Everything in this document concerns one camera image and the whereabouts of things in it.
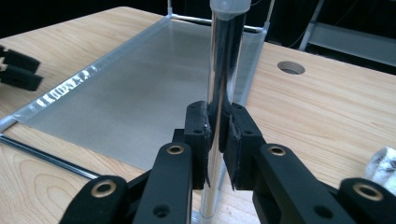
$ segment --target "vertical metal pole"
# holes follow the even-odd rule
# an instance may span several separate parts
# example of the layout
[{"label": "vertical metal pole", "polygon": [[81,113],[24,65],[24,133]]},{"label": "vertical metal pole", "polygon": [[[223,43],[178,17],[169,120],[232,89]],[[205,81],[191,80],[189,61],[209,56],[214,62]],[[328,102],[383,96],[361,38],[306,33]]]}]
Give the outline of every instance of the vertical metal pole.
[{"label": "vertical metal pole", "polygon": [[219,149],[225,145],[244,24],[245,13],[232,19],[212,16],[207,113],[214,138],[208,158],[210,187],[205,184],[201,199],[202,223],[210,223],[216,211],[222,169]]}]

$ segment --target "wooden table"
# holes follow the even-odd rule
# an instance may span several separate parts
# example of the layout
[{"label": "wooden table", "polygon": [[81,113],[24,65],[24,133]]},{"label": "wooden table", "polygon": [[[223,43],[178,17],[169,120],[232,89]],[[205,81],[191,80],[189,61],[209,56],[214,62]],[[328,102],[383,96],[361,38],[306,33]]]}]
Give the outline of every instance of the wooden table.
[{"label": "wooden table", "polygon": [[[21,35],[0,39],[7,48],[42,62],[38,91],[0,84],[0,118],[137,35],[162,16],[117,7]],[[302,65],[302,75],[279,62]],[[267,142],[291,148],[321,181],[337,187],[362,176],[371,156],[396,147],[396,77],[265,43],[247,109]],[[125,163],[22,124],[7,136],[103,175],[127,180],[143,173]],[[0,145],[0,223],[56,223],[87,179]],[[193,207],[199,208],[194,193]],[[226,178],[216,223],[258,223],[250,192],[234,192]]]}]

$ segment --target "light wood tabletop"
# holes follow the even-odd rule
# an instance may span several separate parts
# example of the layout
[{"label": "light wood tabletop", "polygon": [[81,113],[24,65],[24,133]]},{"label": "light wood tabletop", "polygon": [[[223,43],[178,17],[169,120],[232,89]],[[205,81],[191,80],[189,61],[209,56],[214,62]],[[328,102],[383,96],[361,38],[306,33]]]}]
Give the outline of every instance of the light wood tabletop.
[{"label": "light wood tabletop", "polygon": [[[0,83],[0,118],[143,31],[163,16],[117,7],[0,39],[0,45],[41,62],[37,91]],[[287,74],[280,62],[302,65]],[[396,77],[265,43],[247,98],[247,110],[267,142],[292,149],[321,181],[338,187],[362,176],[371,156],[396,147]],[[101,175],[131,180],[144,171],[22,124],[7,136]],[[0,223],[57,223],[87,179],[0,145]],[[199,208],[194,192],[193,208]],[[251,192],[233,191],[228,177],[215,223],[259,223]]]}]

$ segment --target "black clamp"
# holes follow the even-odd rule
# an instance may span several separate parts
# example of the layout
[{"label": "black clamp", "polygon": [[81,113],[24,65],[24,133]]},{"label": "black clamp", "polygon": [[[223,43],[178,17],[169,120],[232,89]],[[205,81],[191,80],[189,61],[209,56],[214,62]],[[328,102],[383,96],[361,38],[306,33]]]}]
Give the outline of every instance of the black clamp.
[{"label": "black clamp", "polygon": [[7,67],[0,71],[0,82],[28,91],[36,91],[43,77],[35,72],[40,62],[32,57],[0,46],[0,58]]}]

